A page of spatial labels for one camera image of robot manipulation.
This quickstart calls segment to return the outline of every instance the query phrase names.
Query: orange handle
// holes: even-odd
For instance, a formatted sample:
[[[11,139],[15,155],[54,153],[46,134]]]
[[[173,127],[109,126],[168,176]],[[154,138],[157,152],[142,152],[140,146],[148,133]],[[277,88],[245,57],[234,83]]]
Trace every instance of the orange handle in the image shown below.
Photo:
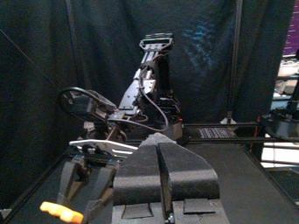
[[[65,206],[43,201],[39,209],[42,212],[49,213],[51,216],[59,217],[59,220],[67,223],[79,224],[83,215],[75,211],[71,211]]]

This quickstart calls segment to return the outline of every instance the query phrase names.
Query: yellow handle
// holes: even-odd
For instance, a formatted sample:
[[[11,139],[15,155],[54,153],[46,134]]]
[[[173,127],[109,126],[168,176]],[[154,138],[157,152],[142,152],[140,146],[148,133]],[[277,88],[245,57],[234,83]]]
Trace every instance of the yellow handle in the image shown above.
[[[67,223],[79,224],[83,215],[78,212],[71,211],[65,206],[43,201],[41,203],[39,209],[42,212],[49,213],[51,216],[59,217],[61,221]]]

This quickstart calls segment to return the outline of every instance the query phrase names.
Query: black curtain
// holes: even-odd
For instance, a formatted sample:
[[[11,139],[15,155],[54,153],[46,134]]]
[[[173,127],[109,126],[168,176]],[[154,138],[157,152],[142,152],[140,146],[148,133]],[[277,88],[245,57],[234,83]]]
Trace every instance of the black curtain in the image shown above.
[[[13,202],[78,134],[75,119],[57,107],[57,88],[93,89],[118,104],[141,61],[137,45],[145,34],[173,33],[170,83],[184,121],[218,122],[226,115],[236,1],[69,2],[73,38],[62,1],[0,3],[0,28],[37,66],[0,33],[0,208]],[[233,101],[237,122],[254,121],[269,109],[293,4],[292,0],[244,0]]]
[[[63,2],[1,1],[0,6],[2,209],[77,137],[77,120],[62,114],[55,97],[57,89],[78,83]]]

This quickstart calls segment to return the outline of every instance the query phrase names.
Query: dark backdrop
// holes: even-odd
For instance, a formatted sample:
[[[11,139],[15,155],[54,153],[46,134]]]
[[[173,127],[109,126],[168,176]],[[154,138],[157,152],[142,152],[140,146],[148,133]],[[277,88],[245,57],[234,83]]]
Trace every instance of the dark backdrop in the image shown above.
[[[78,134],[75,119],[57,107],[57,88],[90,88],[118,104],[141,61],[137,45],[145,34],[174,35],[170,80],[184,121],[218,122],[225,117],[234,1],[70,2],[74,58],[62,1],[0,3],[0,29],[33,62],[0,33],[0,208],[11,204]],[[269,109],[293,3],[244,1],[233,101],[237,122],[256,120]]]

